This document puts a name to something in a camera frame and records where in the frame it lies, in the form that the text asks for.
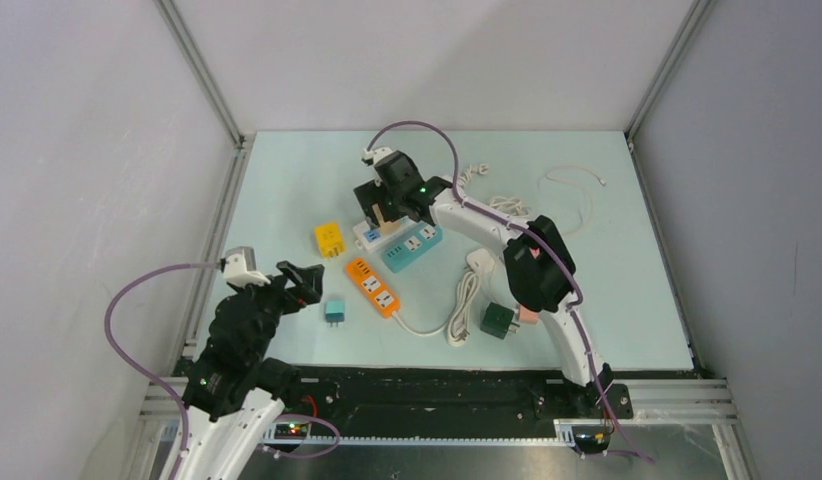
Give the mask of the teal small plug adapter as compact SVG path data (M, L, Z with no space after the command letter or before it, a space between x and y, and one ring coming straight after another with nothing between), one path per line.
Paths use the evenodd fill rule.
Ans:
M346 318L346 304L343 300L331 299L325 303L324 319L330 325L343 323Z

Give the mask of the yellow cube plug adapter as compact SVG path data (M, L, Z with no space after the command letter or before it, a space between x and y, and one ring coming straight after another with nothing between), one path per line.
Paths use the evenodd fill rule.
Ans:
M346 251L340 226L336 222L315 227L314 237L318 252L324 259L338 257Z

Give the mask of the orange power strip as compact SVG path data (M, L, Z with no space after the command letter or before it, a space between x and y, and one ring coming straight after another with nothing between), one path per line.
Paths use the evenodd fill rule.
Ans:
M382 318L390 318L400 311L398 296L363 258L351 260L345 266L345 272Z

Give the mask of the pink small plug adapter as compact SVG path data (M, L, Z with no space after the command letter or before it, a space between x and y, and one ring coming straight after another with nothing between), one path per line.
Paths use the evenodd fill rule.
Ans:
M517 321L521 324L535 325L539 322L539 313L520 305L517 311Z

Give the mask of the beige cube plug adapter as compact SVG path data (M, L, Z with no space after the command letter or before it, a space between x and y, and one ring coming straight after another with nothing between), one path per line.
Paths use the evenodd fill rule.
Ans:
M380 206L378 204L373 204L371 206L372 210L372 219L371 224L372 228L377 231L382 231L386 228L389 223L384 219L384 216L381 212Z

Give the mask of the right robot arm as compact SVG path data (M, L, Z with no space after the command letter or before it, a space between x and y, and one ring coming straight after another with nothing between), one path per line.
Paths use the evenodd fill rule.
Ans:
M354 193L372 226L409 218L439 226L477 242L499 255L512 297L536 312L573 384L571 410L585 418L608 403L604 362L595 350L579 308L584 295L574 278L575 264L553 221L545 216L523 220L467 196L456 178L423 178L405 153L388 147L367 150L363 163L372 180Z

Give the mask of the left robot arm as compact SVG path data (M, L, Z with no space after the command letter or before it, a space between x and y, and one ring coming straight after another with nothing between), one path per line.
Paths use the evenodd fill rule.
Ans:
M278 416L301 406L296 367L267 357L281 319L321 302L325 268L261 273L248 250L221 260L233 294L220 301L205 347L187 371L186 417L165 467L170 479L235 479Z

